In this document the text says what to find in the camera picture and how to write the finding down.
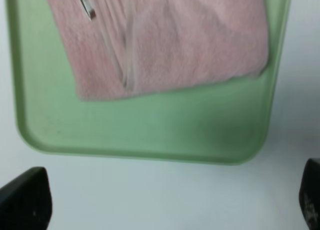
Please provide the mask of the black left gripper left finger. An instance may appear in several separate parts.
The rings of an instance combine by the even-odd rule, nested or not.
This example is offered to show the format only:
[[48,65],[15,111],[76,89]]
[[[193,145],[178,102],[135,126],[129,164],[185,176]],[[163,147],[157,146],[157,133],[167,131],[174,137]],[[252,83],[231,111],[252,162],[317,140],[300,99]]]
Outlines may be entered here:
[[47,171],[32,167],[0,188],[1,229],[47,229],[53,203]]

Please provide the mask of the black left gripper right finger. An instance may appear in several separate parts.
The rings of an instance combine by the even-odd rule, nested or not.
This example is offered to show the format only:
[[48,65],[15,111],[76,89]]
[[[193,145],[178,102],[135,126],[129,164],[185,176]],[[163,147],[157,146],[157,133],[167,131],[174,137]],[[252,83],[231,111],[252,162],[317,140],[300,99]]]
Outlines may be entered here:
[[320,159],[310,158],[304,167],[299,204],[309,229],[320,228]]

